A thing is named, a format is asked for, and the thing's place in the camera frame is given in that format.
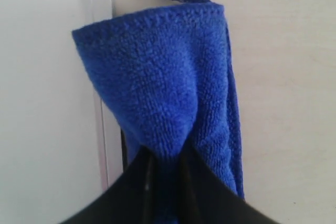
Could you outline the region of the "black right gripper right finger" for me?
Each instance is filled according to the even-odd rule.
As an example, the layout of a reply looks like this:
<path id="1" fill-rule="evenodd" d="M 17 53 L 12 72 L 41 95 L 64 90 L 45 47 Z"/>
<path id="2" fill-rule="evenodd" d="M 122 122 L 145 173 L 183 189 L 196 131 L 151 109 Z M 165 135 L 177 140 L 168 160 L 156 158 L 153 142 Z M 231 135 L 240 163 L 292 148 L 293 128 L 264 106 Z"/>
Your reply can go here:
<path id="1" fill-rule="evenodd" d="M 234 194 L 215 176 L 194 148 L 185 147 L 182 150 L 179 169 L 179 223 L 277 223 Z"/>

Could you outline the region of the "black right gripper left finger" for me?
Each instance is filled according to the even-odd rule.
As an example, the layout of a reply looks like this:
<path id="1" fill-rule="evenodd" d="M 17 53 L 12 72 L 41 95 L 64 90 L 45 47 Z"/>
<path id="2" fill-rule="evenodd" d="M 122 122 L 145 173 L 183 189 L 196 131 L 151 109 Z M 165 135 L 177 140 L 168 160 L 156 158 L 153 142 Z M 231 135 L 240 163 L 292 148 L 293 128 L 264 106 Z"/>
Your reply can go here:
<path id="1" fill-rule="evenodd" d="M 168 223 L 167 175 L 168 162 L 142 147 L 108 190 L 62 223 Z"/>

